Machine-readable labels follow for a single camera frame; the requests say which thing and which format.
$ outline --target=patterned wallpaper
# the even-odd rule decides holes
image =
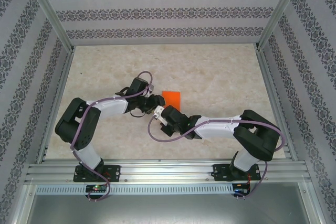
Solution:
[[[50,0],[74,45],[257,42],[279,0]]]
[[[0,224],[36,161],[67,53],[37,0],[0,0]]]
[[[291,0],[264,48],[295,149],[336,223],[336,0]]]

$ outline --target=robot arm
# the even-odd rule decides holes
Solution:
[[[226,181],[241,180],[259,160],[272,160],[280,137],[279,133],[268,127],[235,122],[237,120],[254,121],[276,127],[252,110],[245,110],[242,115],[231,118],[207,118],[200,115],[188,117],[174,107],[168,106],[165,109],[163,107],[156,108],[154,117],[162,122],[161,130],[168,136],[172,136],[174,132],[182,135],[197,125],[211,121],[211,123],[205,123],[197,127],[185,137],[187,139],[202,139],[220,136],[238,140],[244,149],[237,152],[233,157],[229,171],[225,174],[225,179],[221,179]],[[254,132],[250,131],[254,127],[256,127],[256,130]]]
[[[150,114],[158,105],[165,105],[163,97],[151,94],[153,86],[144,95],[127,98],[144,90],[147,85],[147,81],[136,77],[130,87],[126,87],[114,95],[114,97],[126,97],[125,99],[119,98],[100,102],[89,109],[74,145],[74,152],[83,163],[99,174],[103,172],[104,162],[96,153],[91,142],[98,122],[116,114],[128,113],[136,108],[143,113]],[[83,117],[84,111],[92,103],[92,101],[75,98],[69,104],[55,128],[56,134],[64,142],[72,143],[79,126],[79,119]]]

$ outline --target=orange block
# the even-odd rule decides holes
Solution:
[[[167,107],[169,105],[176,108],[178,111],[180,111],[180,104],[181,104],[181,93],[178,91],[162,91],[162,96],[164,98],[164,101],[166,102],[166,105],[164,107]]]

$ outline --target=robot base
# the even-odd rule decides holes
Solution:
[[[260,180],[260,170],[257,164],[253,165],[251,169],[240,175],[233,175],[230,164],[216,164],[213,165],[214,171],[211,173],[211,176],[215,178],[215,181],[248,181],[248,174],[250,175],[250,180]]]
[[[119,182],[120,165],[104,165],[101,175],[107,178],[109,182]],[[105,180],[88,171],[83,166],[77,165],[73,182],[105,182]]]

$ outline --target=marble floor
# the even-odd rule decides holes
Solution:
[[[181,92],[181,112],[188,116],[229,117],[252,109],[275,122],[252,44],[78,46],[57,121],[73,98],[110,97],[143,70],[153,73],[155,94]],[[220,137],[155,142],[146,130],[150,117],[133,118],[128,113],[100,122],[93,137],[97,153],[105,159],[232,158],[241,149],[237,140]],[[157,138],[169,138],[158,121],[151,129]],[[280,150],[274,157],[285,155]],[[46,158],[73,155],[53,133]]]

